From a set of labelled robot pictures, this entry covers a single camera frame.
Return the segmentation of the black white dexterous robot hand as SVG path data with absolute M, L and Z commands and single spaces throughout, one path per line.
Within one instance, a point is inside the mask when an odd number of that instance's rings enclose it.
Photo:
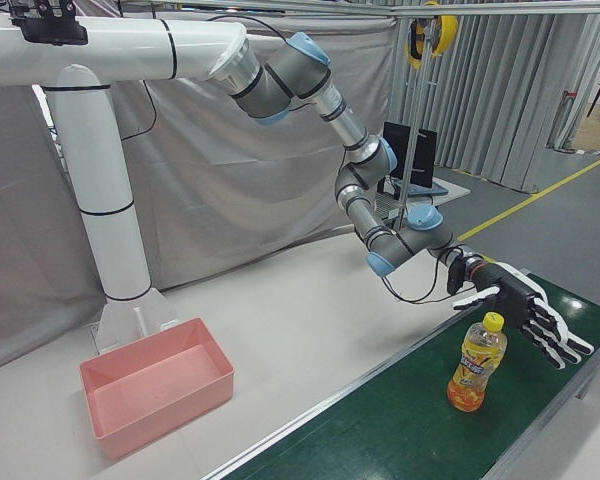
M 578 364 L 584 355 L 594 353 L 594 346 L 572 333 L 562 315 L 551 307 L 545 290 L 515 267 L 475 260 L 466 267 L 465 279 L 476 293 L 454 302 L 455 310 L 484 305 L 502 315 L 504 326 L 518 330 L 555 368 Z

